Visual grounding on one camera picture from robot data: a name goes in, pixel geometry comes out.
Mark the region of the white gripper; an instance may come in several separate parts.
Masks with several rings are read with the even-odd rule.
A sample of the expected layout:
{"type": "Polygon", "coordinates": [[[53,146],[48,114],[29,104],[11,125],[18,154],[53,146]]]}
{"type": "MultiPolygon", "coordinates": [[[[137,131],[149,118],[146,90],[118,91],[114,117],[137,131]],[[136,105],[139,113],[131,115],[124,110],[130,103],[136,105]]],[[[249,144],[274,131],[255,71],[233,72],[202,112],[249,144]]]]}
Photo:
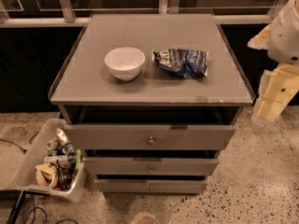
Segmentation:
{"type": "Polygon", "coordinates": [[[264,126],[275,121],[299,92],[299,0],[289,0],[248,47],[267,49],[268,56],[280,63],[273,71],[263,71],[253,107],[252,121],[264,126]]]}

